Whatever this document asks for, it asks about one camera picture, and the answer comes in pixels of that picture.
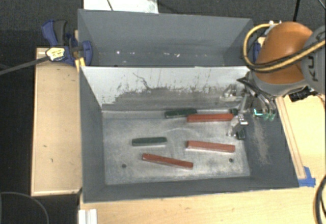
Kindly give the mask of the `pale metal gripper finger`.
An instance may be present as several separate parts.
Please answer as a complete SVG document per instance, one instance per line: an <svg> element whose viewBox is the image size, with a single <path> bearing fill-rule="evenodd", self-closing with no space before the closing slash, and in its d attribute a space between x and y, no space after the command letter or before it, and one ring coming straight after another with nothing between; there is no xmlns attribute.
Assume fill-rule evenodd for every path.
<svg viewBox="0 0 326 224"><path fill-rule="evenodd" d="M238 114L233 117L230 121L229 128L227 130L227 136L235 137L237 139L244 139L244 128L249 125L248 121L245 119L244 114Z"/></svg>
<svg viewBox="0 0 326 224"><path fill-rule="evenodd" d="M228 85L220 97L222 102L239 102L240 100L241 95L238 94L236 85Z"/></svg>

